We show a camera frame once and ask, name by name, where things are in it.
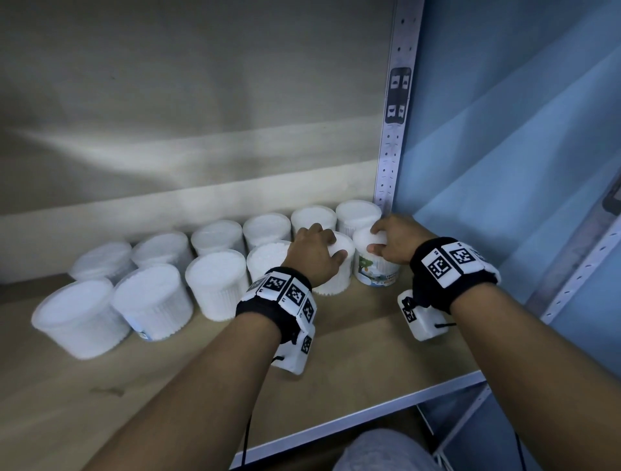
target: container lid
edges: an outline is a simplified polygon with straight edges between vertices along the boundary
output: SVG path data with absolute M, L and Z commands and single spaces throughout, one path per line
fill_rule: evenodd
M 103 309 L 113 288 L 107 278 L 76 281 L 60 288 L 37 306 L 32 325 L 46 331 L 84 321 Z
M 162 263 L 130 273 L 116 286 L 112 294 L 112 307 L 121 313 L 141 311 L 166 301 L 181 284 L 179 270 Z
M 326 206 L 307 206 L 306 208 L 296 209 L 291 215 L 291 223 L 297 227 L 310 228 L 318 222 L 324 229 L 334 226 L 337 223 L 337 213 Z
M 170 263 L 188 246 L 183 232 L 162 232 L 143 240 L 134 247 L 132 260 L 136 265 L 145 263 Z
M 238 222 L 222 221 L 212 222 L 192 234 L 192 245 L 199 249 L 227 249 L 231 243 L 242 236 L 242 227 Z
M 355 246 L 353 245 L 353 240 L 347 237 L 342 232 L 334 231 L 334 235 L 337 237 L 337 241 L 328 246 L 328 253 L 330 256 L 333 256 L 339 250 L 347 250 L 347 257 L 353 257 Z
M 246 276 L 246 258 L 236 250 L 223 250 L 202 255 L 186 270 L 190 286 L 218 290 Z
M 337 216 L 347 224 L 372 224 L 382 217 L 382 210 L 369 201 L 351 199 L 337 206 Z
M 248 269 L 252 273 L 263 275 L 270 268 L 279 267 L 287 257 L 290 245 L 287 240 L 277 240 L 255 247 L 248 254 Z
M 243 234 L 249 240 L 261 240 L 291 231 L 291 221 L 280 213 L 267 213 L 247 220 L 243 225 Z
M 371 233 L 371 226 L 363 227 L 353 233 L 353 243 L 360 252 L 366 252 L 369 244 L 386 244 L 386 231 L 379 231 L 377 234 Z
M 127 263 L 131 255 L 129 242 L 108 242 L 80 256 L 69 270 L 69 275 L 76 280 L 103 278 Z

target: forearm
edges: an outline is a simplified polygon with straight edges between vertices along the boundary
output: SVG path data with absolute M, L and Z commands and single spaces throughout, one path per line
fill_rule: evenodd
M 451 313 L 516 431 L 546 469 L 621 469 L 621 387 L 493 285 Z
M 227 470 L 279 342 L 266 317 L 235 318 L 85 471 Z

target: round plastic container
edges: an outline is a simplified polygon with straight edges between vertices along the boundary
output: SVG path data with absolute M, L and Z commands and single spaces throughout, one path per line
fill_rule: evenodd
M 310 228 L 318 222 L 323 229 L 337 229 L 337 213 L 326 206 L 307 206 L 306 208 L 296 209 L 291 215 L 291 224 L 293 225 L 293 234 L 305 227 Z
M 337 206 L 337 230 L 348 237 L 363 227 L 372 226 L 382 217 L 382 210 L 376 204 L 363 199 L 351 199 Z
M 118 241 L 100 245 L 80 256 L 69 270 L 69 275 L 77 281 L 107 278 L 116 285 L 135 269 L 131 244 Z
M 338 269 L 338 273 L 326 281 L 323 285 L 313 288 L 313 292 L 318 295 L 331 296 L 337 295 L 347 289 L 351 281 L 351 263 L 356 249 L 353 241 L 342 232 L 335 232 L 337 236 L 336 243 L 328 246 L 330 256 L 333 256 L 339 250 L 347 250 L 347 258 Z
M 32 315 L 32 326 L 80 360 L 97 357 L 131 331 L 112 309 L 110 280 L 76 281 L 45 298 Z
M 194 310 L 179 270 L 166 263 L 127 275 L 115 288 L 111 303 L 149 341 L 173 335 L 188 323 Z
M 252 249 L 247 260 L 252 282 L 261 278 L 270 268 L 280 267 L 287 257 L 290 245 L 291 243 L 286 240 L 277 240 Z
M 233 249 L 246 256 L 242 227 L 235 221 L 212 222 L 193 233 L 190 240 L 199 255 Z
M 193 259 L 188 237 L 177 231 L 152 235 L 136 245 L 132 253 L 132 260 L 140 268 L 169 263 L 180 273 L 186 272 Z
M 243 225 L 243 236 L 248 250 L 277 240 L 291 240 L 291 221 L 280 213 L 267 213 L 247 220 Z
M 235 317 L 235 308 L 248 290 L 246 259 L 228 249 L 202 255 L 190 263 L 186 281 L 201 312 L 212 321 Z
M 371 226 L 358 229 L 354 232 L 353 243 L 356 246 L 353 273 L 362 283 L 369 286 L 390 286 L 399 276 L 399 266 L 387 262 L 383 257 L 370 254 L 366 251 L 369 244 L 385 244 L 386 233 L 379 231 L 371 233 Z

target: blue wall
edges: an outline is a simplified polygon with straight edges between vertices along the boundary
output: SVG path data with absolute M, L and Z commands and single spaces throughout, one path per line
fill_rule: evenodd
M 521 302 L 621 166 L 619 17 L 621 1 L 425 5 L 395 210 L 479 248 Z M 621 249 L 553 326 L 621 375 L 619 262 Z M 426 404 L 432 426 L 476 392 Z M 456 471 L 519 469 L 493 398 L 446 454 Z

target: hand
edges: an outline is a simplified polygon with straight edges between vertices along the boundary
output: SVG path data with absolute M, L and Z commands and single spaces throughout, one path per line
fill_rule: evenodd
M 414 252 L 423 242 L 438 237 L 416 222 L 412 216 L 401 214 L 391 214 L 378 220 L 373 224 L 371 233 L 377 234 L 379 231 L 386 231 L 387 244 L 369 244 L 367 251 L 399 265 L 410 263 Z
M 303 227 L 289 246 L 281 266 L 299 271 L 309 279 L 313 288 L 323 285 L 337 274 L 338 268 L 347 258 L 347 250 L 339 250 L 333 256 L 328 253 L 328 245 L 336 241 L 334 232 L 323 230 L 317 222 L 310 229 Z

